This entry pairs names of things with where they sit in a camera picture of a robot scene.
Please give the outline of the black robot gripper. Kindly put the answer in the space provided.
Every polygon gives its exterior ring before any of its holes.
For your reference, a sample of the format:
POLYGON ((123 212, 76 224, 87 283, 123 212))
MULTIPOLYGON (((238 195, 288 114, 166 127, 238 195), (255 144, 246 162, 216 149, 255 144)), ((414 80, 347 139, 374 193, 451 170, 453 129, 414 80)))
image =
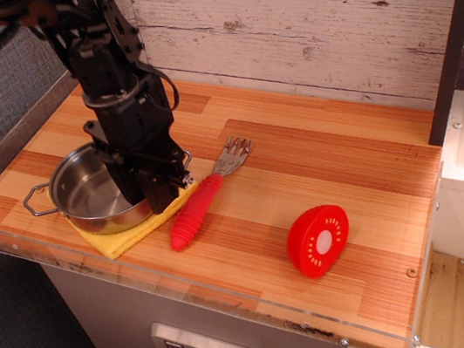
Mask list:
POLYGON ((108 173, 131 205, 148 201, 157 215, 186 188, 185 153, 170 136, 174 106, 162 85, 137 92, 86 97, 97 115, 85 125, 108 173))

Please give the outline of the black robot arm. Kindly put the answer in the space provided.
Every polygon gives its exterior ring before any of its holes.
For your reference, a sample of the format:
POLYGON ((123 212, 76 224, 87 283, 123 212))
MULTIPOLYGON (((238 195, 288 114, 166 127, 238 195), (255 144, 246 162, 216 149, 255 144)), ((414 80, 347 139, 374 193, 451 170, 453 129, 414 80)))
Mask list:
POLYGON ((167 98, 169 77, 140 61, 139 30, 115 0, 0 0, 0 25, 48 41, 97 116, 84 129, 119 191, 162 213, 190 175, 169 132, 179 100, 167 98))

